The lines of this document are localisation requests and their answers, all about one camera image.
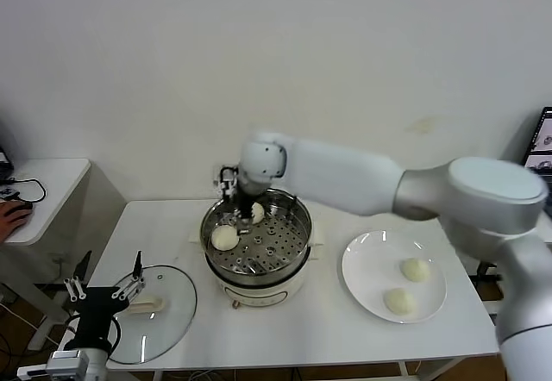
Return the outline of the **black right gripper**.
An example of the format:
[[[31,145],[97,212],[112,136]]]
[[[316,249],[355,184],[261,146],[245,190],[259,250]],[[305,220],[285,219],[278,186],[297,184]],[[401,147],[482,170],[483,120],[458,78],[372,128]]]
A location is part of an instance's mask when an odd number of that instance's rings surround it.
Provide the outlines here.
[[[253,227],[254,198],[247,194],[239,182],[237,166],[221,166],[215,175],[215,186],[225,203],[234,204],[240,214],[235,218],[235,212],[222,214],[222,225],[236,228],[239,236],[249,234]]]

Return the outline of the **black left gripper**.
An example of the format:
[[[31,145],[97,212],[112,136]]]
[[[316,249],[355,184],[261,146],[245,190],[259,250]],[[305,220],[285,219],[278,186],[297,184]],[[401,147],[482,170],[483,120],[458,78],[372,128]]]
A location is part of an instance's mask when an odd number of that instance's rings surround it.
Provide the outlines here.
[[[115,315],[129,306],[145,287],[142,251],[138,251],[129,280],[118,287],[89,287],[85,291],[84,279],[91,259],[91,251],[77,263],[73,274],[64,279],[71,302],[77,302],[78,326],[75,334],[76,349],[116,349],[122,336]]]

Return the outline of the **person's bare hand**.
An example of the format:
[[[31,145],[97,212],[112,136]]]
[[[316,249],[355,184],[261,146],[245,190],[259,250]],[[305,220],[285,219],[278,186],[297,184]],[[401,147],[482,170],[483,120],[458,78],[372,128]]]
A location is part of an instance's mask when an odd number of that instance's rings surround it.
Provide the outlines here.
[[[0,240],[4,243],[18,228],[24,226],[33,213],[33,204],[22,201],[1,202]]]

